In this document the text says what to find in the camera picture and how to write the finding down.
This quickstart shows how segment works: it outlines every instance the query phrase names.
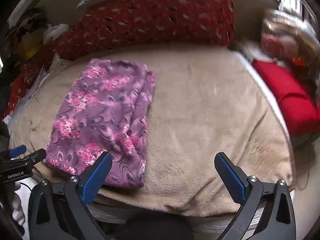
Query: folded purple cloth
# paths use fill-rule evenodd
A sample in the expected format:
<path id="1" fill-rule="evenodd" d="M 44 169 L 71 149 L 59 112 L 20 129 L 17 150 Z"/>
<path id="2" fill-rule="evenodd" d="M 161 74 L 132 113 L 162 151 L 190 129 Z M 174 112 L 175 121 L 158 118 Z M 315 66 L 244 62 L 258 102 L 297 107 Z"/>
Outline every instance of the folded purple cloth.
<path id="1" fill-rule="evenodd" d="M 155 85 L 146 65 L 92 59 L 59 109 L 44 163 L 79 175 L 108 151 L 113 164 L 104 184 L 143 187 L 146 114 Z"/>

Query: beige blanket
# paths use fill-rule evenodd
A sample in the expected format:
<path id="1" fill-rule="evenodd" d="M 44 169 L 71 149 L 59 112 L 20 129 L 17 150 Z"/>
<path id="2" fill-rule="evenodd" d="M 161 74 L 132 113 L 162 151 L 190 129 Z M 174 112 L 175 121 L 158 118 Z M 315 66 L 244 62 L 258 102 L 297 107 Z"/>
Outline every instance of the beige blanket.
<path id="1" fill-rule="evenodd" d="M 247 175 L 293 184 L 292 156 L 283 128 L 238 54 L 199 45 L 158 45 L 81 58 L 52 75 L 20 114 L 13 146 L 46 148 L 52 123 L 73 81 L 92 57 L 123 58 L 147 64 L 157 83 L 148 112 L 145 186 L 139 190 L 103 187 L 98 201 L 110 199 L 185 216 L 235 212 L 214 168 L 223 151 Z M 51 181 L 62 173 L 42 163 Z"/>

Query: blue gripper pad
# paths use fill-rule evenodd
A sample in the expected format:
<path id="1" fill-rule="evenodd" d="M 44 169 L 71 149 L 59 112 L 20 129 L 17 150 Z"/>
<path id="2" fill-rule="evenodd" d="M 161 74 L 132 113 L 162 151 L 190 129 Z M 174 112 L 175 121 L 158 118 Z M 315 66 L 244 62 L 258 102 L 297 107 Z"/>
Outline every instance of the blue gripper pad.
<path id="1" fill-rule="evenodd" d="M 27 151 L 27 148 L 25 145 L 20 145 L 14 149 L 11 149 L 10 152 L 9 152 L 9 157 L 10 158 L 14 158 L 14 157 L 17 157 L 19 156 L 20 154 L 23 154 Z"/>
<path id="2" fill-rule="evenodd" d="M 88 179 L 82 185 L 81 200 L 84 205 L 93 202 L 94 198 L 98 194 L 103 181 L 108 175 L 112 166 L 112 155 L 107 152 L 103 152 L 101 156 L 95 161 L 92 166 L 87 169 L 93 169 Z"/>
<path id="3" fill-rule="evenodd" d="M 229 164 L 219 153 L 214 158 L 214 166 L 224 185 L 226 186 L 229 194 L 231 195 L 233 201 L 238 204 L 244 203 L 245 187 L 236 173 L 231 169 Z"/>

